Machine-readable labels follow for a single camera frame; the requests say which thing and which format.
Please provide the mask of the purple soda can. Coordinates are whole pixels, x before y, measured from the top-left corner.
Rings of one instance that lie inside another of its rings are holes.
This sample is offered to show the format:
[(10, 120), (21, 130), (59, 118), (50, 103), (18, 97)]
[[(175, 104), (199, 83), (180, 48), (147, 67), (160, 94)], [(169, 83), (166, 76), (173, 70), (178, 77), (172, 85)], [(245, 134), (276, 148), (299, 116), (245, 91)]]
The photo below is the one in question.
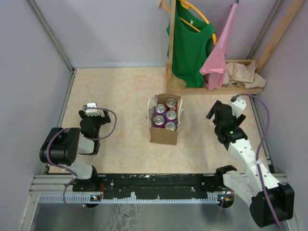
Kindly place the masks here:
[(165, 120), (166, 122), (173, 122), (176, 123), (178, 120), (178, 114), (174, 110), (169, 110), (165, 114)]
[(153, 118), (153, 127), (164, 128), (166, 124), (165, 118), (162, 115), (156, 115)]
[(154, 114), (155, 116), (165, 116), (167, 112), (166, 106), (164, 104), (157, 104), (157, 106), (154, 108)]

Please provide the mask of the red soda can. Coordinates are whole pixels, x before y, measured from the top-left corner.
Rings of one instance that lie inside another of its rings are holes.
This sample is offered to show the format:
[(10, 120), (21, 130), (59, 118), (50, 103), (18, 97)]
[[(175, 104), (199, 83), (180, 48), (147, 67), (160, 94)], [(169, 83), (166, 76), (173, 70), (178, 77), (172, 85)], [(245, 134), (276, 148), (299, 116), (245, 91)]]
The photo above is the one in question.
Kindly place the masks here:
[(172, 110), (172, 111), (176, 112), (177, 106), (178, 106), (178, 102), (175, 99), (173, 99), (173, 98), (167, 99), (166, 104), (165, 104), (167, 111)]

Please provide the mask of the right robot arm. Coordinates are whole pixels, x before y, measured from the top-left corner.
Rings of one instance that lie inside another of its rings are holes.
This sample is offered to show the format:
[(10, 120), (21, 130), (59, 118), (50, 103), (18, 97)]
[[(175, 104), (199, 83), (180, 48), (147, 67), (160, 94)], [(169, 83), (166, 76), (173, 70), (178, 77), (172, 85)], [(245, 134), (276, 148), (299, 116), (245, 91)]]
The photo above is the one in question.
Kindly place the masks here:
[(291, 185), (282, 184), (255, 153), (248, 136), (240, 128), (245, 120), (246, 101), (232, 98), (231, 104), (216, 101), (207, 114), (213, 119), (218, 141), (240, 163), (244, 175), (233, 166), (216, 171), (218, 189), (234, 191), (249, 207), (254, 222), (261, 228), (290, 220), (294, 214), (295, 192)]

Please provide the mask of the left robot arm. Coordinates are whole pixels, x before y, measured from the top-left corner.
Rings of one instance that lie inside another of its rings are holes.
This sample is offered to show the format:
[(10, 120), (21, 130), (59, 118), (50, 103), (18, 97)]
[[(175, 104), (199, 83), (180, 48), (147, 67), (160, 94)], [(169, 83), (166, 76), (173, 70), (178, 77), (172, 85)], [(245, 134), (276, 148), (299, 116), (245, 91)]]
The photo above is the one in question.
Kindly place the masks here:
[(80, 127), (52, 128), (40, 149), (40, 161), (67, 170), (74, 176), (76, 184), (80, 183), (90, 191), (98, 189), (100, 179), (96, 168), (85, 163), (78, 155), (98, 153), (100, 140), (111, 135), (100, 137), (101, 126), (111, 123), (110, 112), (108, 109), (87, 106), (78, 112)]

